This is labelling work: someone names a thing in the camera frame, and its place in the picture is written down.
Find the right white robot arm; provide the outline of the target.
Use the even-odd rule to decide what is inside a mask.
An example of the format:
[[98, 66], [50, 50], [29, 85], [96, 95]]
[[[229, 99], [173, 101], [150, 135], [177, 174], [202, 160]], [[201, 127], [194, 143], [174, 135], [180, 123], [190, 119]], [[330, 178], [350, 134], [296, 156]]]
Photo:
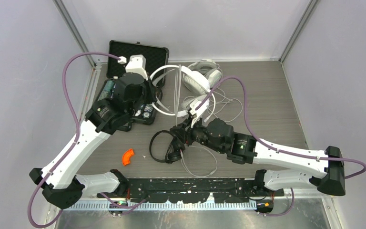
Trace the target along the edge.
[[346, 194], [344, 162], [338, 147], [306, 150], [274, 144], [234, 131], [221, 119], [207, 126], [184, 121], [170, 129], [174, 137], [190, 146], [197, 142], [237, 164], [263, 164], [283, 167], [281, 171], [260, 169], [253, 190], [260, 196], [282, 188], [313, 188], [331, 196]]

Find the black wired headphones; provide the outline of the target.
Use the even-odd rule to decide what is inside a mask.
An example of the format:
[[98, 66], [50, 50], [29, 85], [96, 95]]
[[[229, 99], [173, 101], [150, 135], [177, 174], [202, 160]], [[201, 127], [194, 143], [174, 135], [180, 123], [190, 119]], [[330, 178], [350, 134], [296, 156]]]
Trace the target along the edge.
[[[168, 134], [172, 137], [172, 139], [166, 149], [164, 159], [156, 158], [153, 155], [153, 151], [152, 151], [153, 143], [154, 143], [156, 137], [160, 134]], [[174, 162], [182, 160], [184, 150], [185, 150], [184, 142], [182, 142], [176, 135], [174, 135], [173, 133], [171, 133], [170, 131], [167, 131], [167, 130], [161, 130], [161, 131], [156, 132], [152, 136], [150, 143], [149, 143], [149, 154], [150, 154], [151, 158], [158, 163], [172, 164]]]

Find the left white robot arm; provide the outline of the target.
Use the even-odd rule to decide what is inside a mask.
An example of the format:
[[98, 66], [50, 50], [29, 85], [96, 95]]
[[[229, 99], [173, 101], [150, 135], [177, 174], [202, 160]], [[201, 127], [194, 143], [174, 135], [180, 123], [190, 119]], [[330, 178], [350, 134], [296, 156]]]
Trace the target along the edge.
[[80, 198], [111, 193], [120, 198], [126, 194], [128, 181], [117, 169], [103, 174], [78, 175], [90, 155], [128, 123], [144, 104], [156, 101], [156, 85], [150, 77], [125, 73], [114, 81], [109, 94], [92, 104], [85, 114], [75, 138], [44, 168], [33, 168], [32, 181], [41, 185], [45, 199], [67, 209]]

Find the white grey headphones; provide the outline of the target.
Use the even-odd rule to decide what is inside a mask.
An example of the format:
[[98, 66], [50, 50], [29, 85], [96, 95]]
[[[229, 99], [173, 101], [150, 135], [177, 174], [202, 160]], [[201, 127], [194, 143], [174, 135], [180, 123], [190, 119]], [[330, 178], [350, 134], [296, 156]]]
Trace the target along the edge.
[[196, 76], [200, 76], [200, 74], [198, 72], [193, 72], [191, 70], [189, 70], [186, 66], [181, 66], [181, 65], [164, 65], [158, 69], [156, 69], [149, 77], [149, 79], [151, 79], [152, 83], [154, 85], [156, 85], [160, 80], [162, 80], [166, 75], [169, 74], [169, 71], [161, 74], [158, 77], [155, 77], [155, 75], [165, 69], [171, 69], [171, 71], [177, 71], [176, 76], [175, 76], [175, 92], [173, 94], [173, 99], [174, 99], [174, 104], [173, 104], [173, 108], [174, 111], [171, 112], [168, 110], [168, 108], [166, 108], [162, 102], [157, 101], [156, 103], [152, 103], [153, 108], [163, 114], [163, 115], [168, 115], [168, 116], [174, 116], [174, 117], [184, 117], [188, 114], [188, 107], [190, 102], [187, 102], [188, 99], [191, 99], [192, 97], [196, 97], [196, 94], [189, 91], [183, 84], [183, 80], [182, 78], [185, 75], [190, 76], [192, 79], [194, 79]]

